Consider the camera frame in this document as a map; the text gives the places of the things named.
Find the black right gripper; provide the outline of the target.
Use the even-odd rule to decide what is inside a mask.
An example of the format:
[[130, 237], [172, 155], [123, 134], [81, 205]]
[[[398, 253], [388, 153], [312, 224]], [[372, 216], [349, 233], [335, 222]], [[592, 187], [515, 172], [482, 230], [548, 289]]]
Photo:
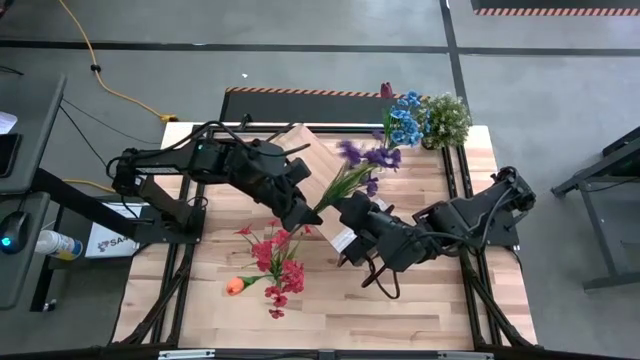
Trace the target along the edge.
[[397, 217], [382, 210], [361, 191], [336, 200], [333, 207], [339, 211], [341, 220], [347, 220], [347, 227], [356, 235], [343, 250], [343, 255], [353, 266], [361, 266], [375, 250], [388, 268], [403, 267], [402, 240], [394, 239], [400, 234]]

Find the potted green white plant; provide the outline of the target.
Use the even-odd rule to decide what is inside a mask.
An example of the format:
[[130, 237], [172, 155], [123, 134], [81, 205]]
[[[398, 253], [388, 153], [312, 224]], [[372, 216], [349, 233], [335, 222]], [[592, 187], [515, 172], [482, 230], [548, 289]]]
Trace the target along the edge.
[[461, 97], [450, 93], [429, 97], [422, 102], [417, 120], [426, 149], [461, 146], [472, 126], [471, 114]]

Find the black computer mouse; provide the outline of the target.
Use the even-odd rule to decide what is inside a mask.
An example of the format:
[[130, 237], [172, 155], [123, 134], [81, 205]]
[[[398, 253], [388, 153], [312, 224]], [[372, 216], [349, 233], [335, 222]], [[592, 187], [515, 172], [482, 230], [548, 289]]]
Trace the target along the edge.
[[27, 243], [29, 214], [14, 211], [0, 221], [0, 251], [13, 255], [21, 252]]

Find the large red flower bunch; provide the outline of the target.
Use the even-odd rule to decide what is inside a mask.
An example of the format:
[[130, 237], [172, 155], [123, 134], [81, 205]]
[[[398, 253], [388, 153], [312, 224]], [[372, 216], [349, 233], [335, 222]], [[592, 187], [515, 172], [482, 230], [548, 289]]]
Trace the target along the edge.
[[284, 252], [251, 251], [251, 255], [256, 261], [256, 266], [259, 261], [268, 261], [274, 257], [282, 260], [282, 275], [280, 279], [274, 280], [269, 276], [265, 278], [269, 284], [264, 290], [264, 295], [271, 301], [271, 308], [268, 310], [268, 313], [273, 319], [280, 319], [285, 316], [284, 307], [289, 302], [288, 294], [299, 294], [304, 290], [304, 264], [296, 260], [296, 250], [297, 247], [292, 246]]

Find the silver metal bracket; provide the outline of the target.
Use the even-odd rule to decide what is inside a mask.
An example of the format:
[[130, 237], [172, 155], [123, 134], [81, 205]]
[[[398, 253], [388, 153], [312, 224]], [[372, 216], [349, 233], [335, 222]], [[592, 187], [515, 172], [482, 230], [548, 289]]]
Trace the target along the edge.
[[437, 360], [495, 360], [491, 353], [467, 351], [439, 351]]
[[215, 356], [214, 349], [174, 349], [160, 351], [157, 360], [207, 360]]

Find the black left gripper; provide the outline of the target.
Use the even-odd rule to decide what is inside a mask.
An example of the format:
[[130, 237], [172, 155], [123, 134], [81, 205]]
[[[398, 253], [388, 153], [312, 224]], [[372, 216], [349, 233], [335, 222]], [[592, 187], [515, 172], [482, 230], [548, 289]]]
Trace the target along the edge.
[[297, 186], [300, 164], [289, 162], [284, 150], [269, 142], [249, 142], [241, 155], [239, 190], [272, 210], [291, 210], [281, 218], [282, 227], [293, 231], [303, 223], [323, 219], [307, 204]]

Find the blue artificial flower bunch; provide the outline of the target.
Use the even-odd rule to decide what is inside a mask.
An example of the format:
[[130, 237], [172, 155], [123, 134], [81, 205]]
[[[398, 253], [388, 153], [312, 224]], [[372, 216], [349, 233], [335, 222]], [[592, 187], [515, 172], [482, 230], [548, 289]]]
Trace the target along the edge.
[[427, 98], [408, 91], [396, 99], [383, 117], [384, 140], [387, 149], [417, 146], [431, 132], [431, 109]]

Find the black mat with striped edge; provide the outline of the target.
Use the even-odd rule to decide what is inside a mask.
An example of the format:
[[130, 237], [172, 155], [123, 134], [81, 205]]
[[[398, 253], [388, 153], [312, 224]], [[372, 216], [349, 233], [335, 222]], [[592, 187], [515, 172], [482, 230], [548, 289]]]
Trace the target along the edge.
[[470, 0], [479, 16], [640, 16], [640, 0]]
[[404, 95], [380, 92], [273, 87], [228, 87], [219, 119], [239, 122], [380, 123]]

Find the small red flower bunch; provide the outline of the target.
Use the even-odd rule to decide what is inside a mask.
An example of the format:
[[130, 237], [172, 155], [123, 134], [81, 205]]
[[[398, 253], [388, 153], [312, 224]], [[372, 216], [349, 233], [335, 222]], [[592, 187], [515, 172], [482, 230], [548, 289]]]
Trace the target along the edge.
[[264, 223], [264, 226], [263, 230], [255, 232], [252, 225], [247, 224], [235, 231], [234, 234], [245, 239], [252, 252], [284, 252], [292, 247], [291, 241], [297, 236], [297, 233], [285, 230], [280, 219], [273, 218]]

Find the wooden shelf with black frame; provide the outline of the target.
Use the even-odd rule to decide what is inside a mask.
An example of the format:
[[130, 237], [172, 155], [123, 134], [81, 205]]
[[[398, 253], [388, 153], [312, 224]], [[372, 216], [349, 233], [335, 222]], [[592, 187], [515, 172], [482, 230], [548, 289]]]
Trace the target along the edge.
[[[311, 172], [309, 177], [298, 184], [310, 207], [321, 203], [323, 194], [345, 164], [338, 148], [338, 143], [343, 140], [353, 140], [358, 150], [370, 150], [378, 144], [366, 134], [314, 134], [301, 124], [270, 139], [271, 143], [289, 153], [289, 161], [299, 158]], [[341, 255], [349, 245], [356, 247], [357, 254], [368, 252], [358, 244], [353, 232], [339, 222], [340, 212], [332, 205], [320, 210], [318, 215], [323, 220], [322, 224], [301, 227], [291, 241], [291, 246], [297, 250], [297, 260], [309, 260], [312, 250]]]

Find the white printed box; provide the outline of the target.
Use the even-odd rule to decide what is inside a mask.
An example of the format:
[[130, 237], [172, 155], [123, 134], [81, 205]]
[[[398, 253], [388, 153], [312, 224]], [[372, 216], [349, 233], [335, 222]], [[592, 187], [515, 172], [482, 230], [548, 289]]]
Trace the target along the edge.
[[[127, 203], [128, 209], [122, 203], [115, 202], [107, 202], [105, 206], [126, 218], [133, 218], [134, 215], [140, 216], [142, 210], [141, 203]], [[130, 257], [139, 247], [140, 245], [130, 238], [93, 223], [85, 250], [85, 257], [94, 259]]]

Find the orange artificial tulip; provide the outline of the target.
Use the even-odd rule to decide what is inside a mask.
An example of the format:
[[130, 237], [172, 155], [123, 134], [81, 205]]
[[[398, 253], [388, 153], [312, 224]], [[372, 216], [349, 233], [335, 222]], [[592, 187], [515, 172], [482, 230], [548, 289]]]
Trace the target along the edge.
[[268, 275], [234, 277], [227, 283], [226, 292], [229, 296], [239, 295], [248, 287], [265, 278], [268, 278]]

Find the black desk leg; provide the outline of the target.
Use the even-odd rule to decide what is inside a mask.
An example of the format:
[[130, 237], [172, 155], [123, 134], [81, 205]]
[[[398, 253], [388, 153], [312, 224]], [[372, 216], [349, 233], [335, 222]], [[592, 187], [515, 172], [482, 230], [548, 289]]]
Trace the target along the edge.
[[[88, 221], [98, 223], [130, 239], [134, 237], [135, 224], [131, 219], [106, 207], [99, 199], [86, 195], [42, 168], [36, 170], [31, 189], [49, 194], [50, 199], [59, 205], [54, 221], [54, 231], [60, 229], [64, 212], [68, 211], [82, 215]], [[55, 270], [66, 268], [69, 268], [69, 265], [62, 260], [45, 257], [31, 300], [29, 308], [31, 312], [48, 312], [55, 308], [52, 305], [53, 300], [49, 301], [47, 298], [51, 280]]]

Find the white spray bottle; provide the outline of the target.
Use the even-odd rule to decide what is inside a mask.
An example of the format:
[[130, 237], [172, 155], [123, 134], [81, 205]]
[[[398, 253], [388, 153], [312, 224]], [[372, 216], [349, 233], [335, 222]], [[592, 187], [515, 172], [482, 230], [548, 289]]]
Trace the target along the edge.
[[80, 241], [51, 230], [42, 230], [35, 246], [36, 253], [63, 261], [75, 260], [82, 251]]

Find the purple artificial flower bunch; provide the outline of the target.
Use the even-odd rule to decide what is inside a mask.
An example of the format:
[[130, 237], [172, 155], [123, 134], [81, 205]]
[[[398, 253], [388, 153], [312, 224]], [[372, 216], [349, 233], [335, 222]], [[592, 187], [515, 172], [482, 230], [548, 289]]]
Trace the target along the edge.
[[401, 152], [394, 147], [389, 148], [381, 144], [378, 147], [363, 150], [350, 140], [338, 142], [337, 147], [344, 162], [318, 204], [314, 206], [313, 210], [317, 214], [360, 189], [365, 189], [367, 196], [374, 196], [378, 191], [379, 179], [373, 175], [373, 172], [378, 169], [396, 171], [400, 167]]

